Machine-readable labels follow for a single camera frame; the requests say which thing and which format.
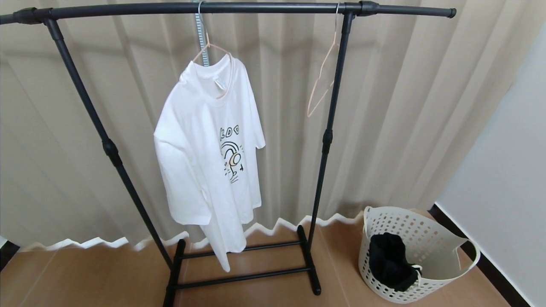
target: curtain fold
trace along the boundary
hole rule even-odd
[[[2,1],[24,7],[149,2]],[[453,19],[376,15],[353,21],[319,217],[366,205],[428,208],[504,96],[544,20],[542,1],[390,0],[455,7]],[[338,33],[341,16],[338,16]],[[266,147],[255,222],[310,215],[330,93],[307,100],[334,33],[333,15],[204,16],[214,44],[246,66]],[[203,234],[170,217],[153,147],[163,103],[199,51],[194,16],[60,20],[82,80],[163,239]],[[221,54],[211,50],[211,61]],[[337,53],[317,86],[331,83]],[[149,236],[44,26],[0,27],[0,233],[21,246]]]

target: clothes hanger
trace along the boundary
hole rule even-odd
[[[334,40],[332,40],[332,46],[330,46],[330,49],[328,50],[328,53],[326,53],[324,61],[322,61],[321,69],[318,72],[317,80],[314,81],[313,90],[311,91],[311,97],[309,97],[309,103],[307,104],[307,118],[309,118],[309,117],[311,117],[311,115],[313,115],[313,112],[315,111],[315,109],[317,109],[318,105],[321,104],[322,100],[324,99],[324,96],[326,96],[326,94],[328,93],[328,91],[330,90],[332,85],[334,85],[334,81],[332,81],[332,83],[330,84],[330,86],[328,86],[328,88],[326,89],[324,94],[322,94],[322,97],[318,100],[317,104],[314,106],[314,108],[311,110],[311,112],[309,112],[309,109],[311,108],[311,102],[313,101],[314,91],[317,88],[318,80],[320,80],[321,76],[322,76],[322,69],[324,68],[324,64],[326,63],[326,60],[328,59],[328,56],[330,56],[330,53],[332,52],[332,49],[334,48],[334,46],[337,45],[338,48],[340,46],[338,43],[336,43],[337,12],[338,12],[339,8],[340,8],[340,3],[338,2],[337,6],[336,6],[336,14],[334,15],[335,16],[335,20],[334,20]]]
[[[206,30],[206,27],[205,27],[205,22],[203,21],[203,17],[201,17],[201,4],[203,3],[204,1],[200,1],[199,2],[199,5],[197,5],[197,14],[199,14],[199,18],[201,19],[201,24],[203,26],[203,30],[205,31],[205,37],[206,37],[206,45],[203,47],[203,49],[201,49],[201,51],[195,56],[195,58],[193,59],[193,62],[195,62],[200,55],[203,54],[203,52],[205,52],[205,50],[209,47],[214,47],[216,49],[219,49],[221,51],[223,51],[224,53],[228,54],[231,56],[231,54],[226,51],[224,48],[221,48],[221,47],[218,47],[217,45],[213,45],[210,43],[210,40],[209,40],[209,33],[208,31]]]

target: graphic print on shirt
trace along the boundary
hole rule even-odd
[[[234,135],[239,135],[239,133],[239,125],[233,128],[228,127],[226,130],[220,128],[220,147],[224,156],[224,175],[228,177],[229,182],[232,184],[239,180],[238,173],[245,170],[241,161],[241,154],[245,152],[242,144],[239,145],[234,142],[235,138],[228,140]]]

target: shirt sleeve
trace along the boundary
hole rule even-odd
[[[190,160],[171,144],[154,141],[171,216],[183,225],[208,225],[211,212]]]
[[[256,100],[254,99],[254,92],[250,82],[248,83],[248,91],[250,96],[250,114],[252,118],[252,129],[254,130],[254,138],[256,141],[256,148],[260,149],[265,146],[264,132],[262,131],[262,124],[260,122],[260,116],[258,115],[258,108],[256,107]]]

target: black metal clothing rack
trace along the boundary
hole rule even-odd
[[[16,11],[12,14],[0,16],[0,25],[8,23],[24,23],[27,25],[33,25],[42,23],[44,24],[51,34],[51,38],[55,41],[59,53],[61,54],[64,65],[66,66],[68,73],[78,91],[81,100],[84,103],[85,109],[91,118],[97,132],[102,140],[104,152],[110,160],[117,172],[120,175],[123,184],[127,188],[127,191],[133,200],[136,209],[140,216],[144,220],[144,224],[150,231],[153,240],[157,244],[159,251],[161,252],[167,266],[170,269],[170,278],[167,285],[167,291],[165,294],[165,300],[163,306],[172,306],[174,302],[175,292],[180,289],[187,289],[193,287],[207,286],[222,284],[225,282],[248,280],[255,278],[263,278],[268,276],[284,275],[298,272],[307,272],[311,282],[311,289],[315,295],[320,295],[321,285],[318,280],[317,272],[313,264],[313,258],[311,256],[311,244],[313,242],[313,234],[315,225],[317,222],[318,206],[321,199],[322,183],[324,180],[324,172],[326,169],[326,161],[328,158],[328,152],[330,151],[330,144],[333,139],[332,127],[334,124],[334,115],[337,105],[337,97],[340,90],[341,75],[343,72],[343,63],[345,61],[345,54],[347,52],[347,43],[349,40],[349,33],[351,31],[351,24],[355,17],[370,16],[375,14],[402,14],[402,15],[428,15],[428,16],[443,16],[452,18],[456,14],[456,10],[442,9],[442,8],[422,8],[422,7],[408,7],[398,5],[380,5],[372,1],[360,1],[356,3],[277,3],[277,2],[203,2],[200,7],[201,13],[279,13],[279,14],[342,14],[343,15],[343,27],[341,30],[341,41],[339,54],[337,56],[337,65],[335,71],[334,85],[332,89],[332,98],[330,101],[330,110],[328,113],[328,121],[326,130],[324,131],[322,139],[322,157],[319,167],[317,189],[313,204],[313,213],[311,216],[311,228],[309,230],[308,238],[305,235],[304,229],[301,225],[298,226],[298,240],[282,242],[277,244],[257,245],[249,246],[244,251],[269,249],[273,247],[283,247],[290,245],[300,245],[301,252],[305,261],[305,266],[300,268],[284,269],[278,271],[270,271],[266,273],[250,274],[243,276],[236,276],[231,278],[214,279],[199,282],[190,282],[184,284],[178,284],[178,277],[180,273],[180,267],[184,259],[213,256],[213,252],[204,253],[189,253],[184,254],[186,242],[179,240],[174,259],[169,257],[167,250],[163,246],[156,229],[153,226],[150,217],[146,213],[146,210],[140,200],[137,191],[135,190],[129,175],[127,174],[125,167],[118,154],[118,150],[114,142],[108,137],[106,130],[104,129],[97,112],[87,94],[84,83],[81,81],[80,75],[70,52],[64,42],[63,35],[57,20],[77,17],[91,17],[91,16],[110,16],[110,15],[142,15],[142,14],[195,14],[198,12],[198,3],[138,3],[138,4],[108,4],[108,5],[91,5],[83,7],[69,7],[69,8],[26,8]]]

